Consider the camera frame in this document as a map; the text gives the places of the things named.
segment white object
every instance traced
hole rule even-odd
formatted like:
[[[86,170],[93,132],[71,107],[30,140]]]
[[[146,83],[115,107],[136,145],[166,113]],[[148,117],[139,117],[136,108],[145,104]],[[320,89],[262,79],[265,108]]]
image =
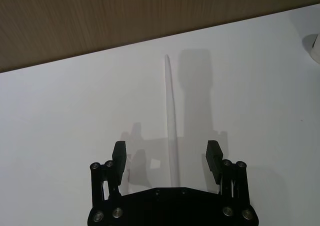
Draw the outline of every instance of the white object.
[[[319,32],[319,12],[308,6],[1,73],[0,225],[86,225],[89,165],[110,159],[120,139],[122,193],[171,186],[165,54],[180,185],[217,189],[204,158],[216,139],[226,158],[247,163],[261,226],[318,225],[320,67],[302,41]]]
[[[311,57],[316,61],[318,64],[320,64],[320,36],[316,37],[316,40],[313,44],[313,47],[310,52]]]
[[[168,55],[164,57],[165,71],[165,95],[166,95],[166,124],[168,131],[169,167],[171,186],[180,186],[178,140],[176,125],[176,110],[174,101],[174,90],[172,85],[171,64]]]

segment wood grain surface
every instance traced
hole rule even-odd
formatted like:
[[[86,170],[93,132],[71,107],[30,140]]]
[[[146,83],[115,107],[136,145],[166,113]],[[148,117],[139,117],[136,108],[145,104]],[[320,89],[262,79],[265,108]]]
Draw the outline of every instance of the wood grain surface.
[[[0,0],[0,72],[320,0]]]

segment white plastic stick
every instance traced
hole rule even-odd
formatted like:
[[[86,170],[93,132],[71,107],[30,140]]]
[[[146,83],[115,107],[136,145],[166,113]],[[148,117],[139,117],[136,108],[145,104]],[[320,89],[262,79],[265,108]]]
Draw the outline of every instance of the white plastic stick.
[[[166,123],[168,133],[169,168],[171,186],[180,186],[179,161],[178,161],[178,141],[176,128],[176,110],[174,101],[174,91],[172,86],[171,65],[168,55],[164,57],[164,77],[165,77],[165,98],[166,98]]]

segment black metal bracket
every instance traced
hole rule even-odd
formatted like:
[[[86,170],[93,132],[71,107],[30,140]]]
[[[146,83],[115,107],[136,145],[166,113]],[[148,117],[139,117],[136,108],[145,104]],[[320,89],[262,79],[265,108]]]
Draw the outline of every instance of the black metal bracket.
[[[219,185],[219,193],[186,187],[152,188],[128,195],[119,193],[126,164],[126,143],[116,142],[112,160],[90,165],[92,209],[88,226],[224,225],[257,226],[250,205],[247,165],[223,158],[217,141],[208,141],[206,160]],[[104,198],[107,181],[109,197]]]

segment screw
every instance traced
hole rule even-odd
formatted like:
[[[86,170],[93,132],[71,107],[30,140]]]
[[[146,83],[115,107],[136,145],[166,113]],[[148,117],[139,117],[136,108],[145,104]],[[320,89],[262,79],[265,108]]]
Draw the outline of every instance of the screw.
[[[100,163],[98,162],[94,162],[93,164],[91,164],[91,169],[96,170],[97,168],[99,168]]]
[[[247,167],[246,163],[245,163],[245,162],[242,162],[242,161],[238,161],[238,162],[236,162],[236,164],[237,164],[240,168],[245,168],[245,167]]]
[[[104,218],[104,214],[101,211],[98,211],[93,215],[93,221],[96,223],[100,222],[103,218]]]
[[[223,164],[224,164],[225,166],[230,166],[230,165],[231,165],[231,161],[228,160],[228,159],[224,159],[222,162],[223,162]]]
[[[117,207],[117,208],[115,208],[115,210],[113,210],[112,216],[117,219],[117,218],[120,218],[123,213],[124,213],[123,210],[121,208]]]
[[[241,213],[246,220],[252,220],[254,218],[253,213],[249,209],[242,210]]]
[[[105,164],[107,167],[111,167],[112,165],[114,165],[114,162],[112,162],[112,160],[109,160],[106,162]]]
[[[226,206],[222,209],[222,212],[225,216],[231,217],[232,215],[234,215],[234,211],[232,210],[232,208]]]

